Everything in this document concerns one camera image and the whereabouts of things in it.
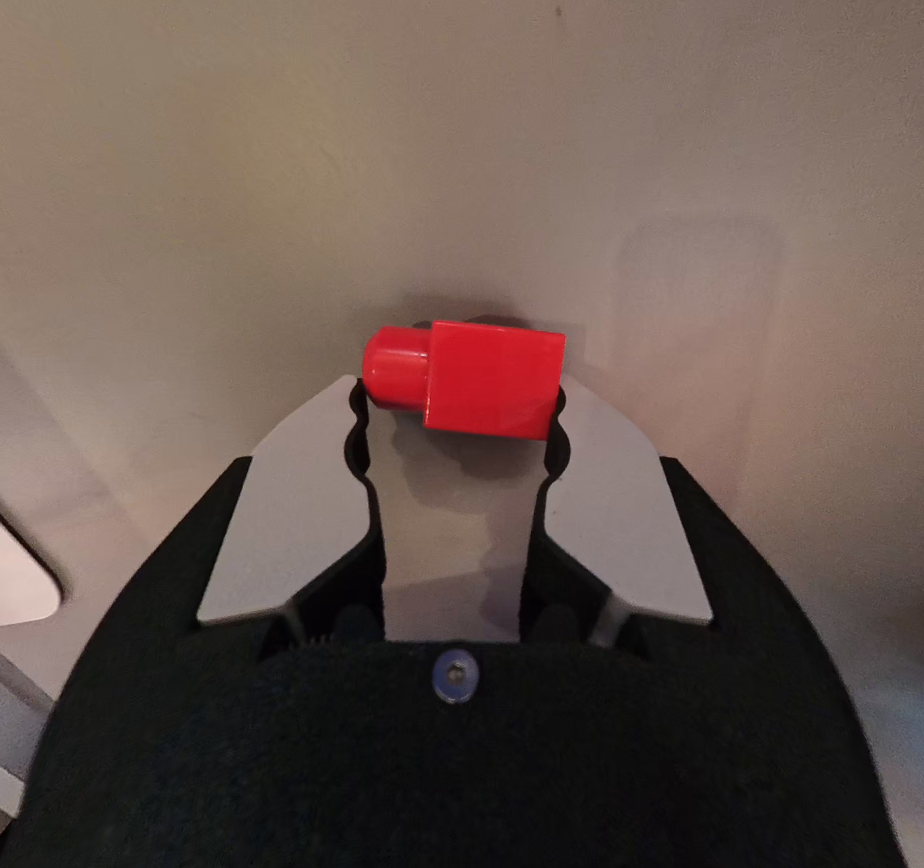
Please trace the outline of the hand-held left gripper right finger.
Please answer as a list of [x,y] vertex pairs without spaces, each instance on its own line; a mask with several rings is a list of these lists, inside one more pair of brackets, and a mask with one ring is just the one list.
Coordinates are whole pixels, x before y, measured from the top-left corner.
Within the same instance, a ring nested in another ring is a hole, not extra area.
[[634,616],[713,625],[661,454],[614,404],[561,378],[522,586],[522,642],[616,647]]

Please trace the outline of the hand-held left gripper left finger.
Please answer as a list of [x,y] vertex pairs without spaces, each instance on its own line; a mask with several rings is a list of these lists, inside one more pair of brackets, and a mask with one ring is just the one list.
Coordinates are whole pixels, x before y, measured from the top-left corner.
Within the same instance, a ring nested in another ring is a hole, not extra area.
[[203,625],[296,614],[308,629],[330,629],[352,605],[384,625],[366,429],[366,389],[343,375],[260,440],[196,611]]

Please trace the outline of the red single-stud toy block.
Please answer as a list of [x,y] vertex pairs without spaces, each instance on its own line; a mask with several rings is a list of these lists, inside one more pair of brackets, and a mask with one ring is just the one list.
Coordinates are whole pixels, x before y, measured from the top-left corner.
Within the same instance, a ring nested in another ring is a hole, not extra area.
[[382,328],[364,352],[364,385],[385,412],[424,429],[547,441],[559,402],[567,337],[476,321]]

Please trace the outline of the grey desk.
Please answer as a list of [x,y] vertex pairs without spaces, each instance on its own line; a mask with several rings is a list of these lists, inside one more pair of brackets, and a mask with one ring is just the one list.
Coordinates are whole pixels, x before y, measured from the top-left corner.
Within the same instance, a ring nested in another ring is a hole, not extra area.
[[921,0],[4,0],[4,509],[116,592],[384,324],[514,320],[831,647],[921,866]]

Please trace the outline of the white stand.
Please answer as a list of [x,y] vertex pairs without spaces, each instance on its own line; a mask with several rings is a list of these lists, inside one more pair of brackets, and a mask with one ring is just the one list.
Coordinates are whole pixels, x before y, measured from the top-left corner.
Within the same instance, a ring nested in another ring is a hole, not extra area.
[[62,586],[27,540],[0,519],[0,625],[52,619],[62,607]]

